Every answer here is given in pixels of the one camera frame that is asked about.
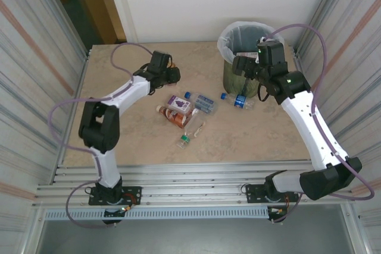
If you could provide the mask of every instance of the water bottle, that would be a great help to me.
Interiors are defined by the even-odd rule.
[[[192,102],[195,108],[204,111],[206,114],[213,115],[217,110],[217,104],[200,93],[186,92],[185,98]]]
[[[181,136],[179,141],[177,141],[176,145],[181,149],[185,149],[188,146],[191,139],[197,137],[200,131],[205,126],[205,116],[198,109],[194,109],[192,114],[192,118],[184,127],[184,135]]]
[[[253,109],[254,107],[254,100],[243,95],[234,95],[232,93],[227,95],[226,93],[222,93],[221,99],[243,109]]]

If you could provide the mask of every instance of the plastic bottle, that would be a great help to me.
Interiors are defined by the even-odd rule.
[[[243,95],[234,95],[232,93],[227,95],[226,93],[222,93],[221,99],[243,109],[253,109],[254,107],[254,100]]]
[[[187,116],[190,116],[193,110],[193,106],[189,101],[186,101],[176,95],[171,96],[167,102],[167,108],[176,110],[177,112]]]
[[[189,120],[188,123],[186,123],[184,127],[184,135],[181,136],[179,141],[177,141],[176,145],[180,147],[181,149],[185,149],[191,139],[194,139],[197,137],[199,132],[204,128],[205,126],[205,117],[199,112],[198,109],[194,109],[192,118]]]
[[[206,114],[213,115],[217,110],[217,104],[210,98],[200,94],[200,93],[185,93],[185,98],[189,99],[193,103],[194,107],[204,111]]]
[[[171,110],[164,106],[158,105],[156,107],[156,111],[163,114],[166,119],[171,121],[173,124],[179,126],[180,128],[184,128],[184,126],[189,122],[191,118],[181,114],[175,110]]]

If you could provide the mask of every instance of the brown bottle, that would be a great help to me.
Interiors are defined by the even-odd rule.
[[[171,121],[173,124],[179,126],[180,128],[184,128],[184,126],[188,123],[190,119],[184,114],[181,114],[175,110],[166,108],[161,105],[158,105],[156,107],[156,111],[163,114],[166,117],[166,119]]]

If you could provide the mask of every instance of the marble tabletop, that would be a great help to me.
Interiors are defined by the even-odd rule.
[[[181,80],[175,86],[158,89],[130,107],[120,118],[117,163],[181,164],[200,162],[277,161],[308,159],[309,154],[296,127],[273,98],[260,102],[255,97],[252,111],[242,110],[220,99],[223,59],[216,42],[148,43],[151,51],[168,52],[180,68]],[[81,97],[100,98],[124,84],[129,76],[110,64],[115,45],[96,45],[91,50]],[[294,70],[291,50],[285,49],[289,69]],[[141,48],[123,46],[115,53],[115,64],[136,71],[151,56]],[[207,117],[203,131],[182,150],[176,146],[182,129],[156,112],[171,95],[201,92],[218,103],[218,110]],[[78,136],[83,104],[79,104],[69,143],[83,146]],[[87,153],[68,150],[66,166],[91,166]]]

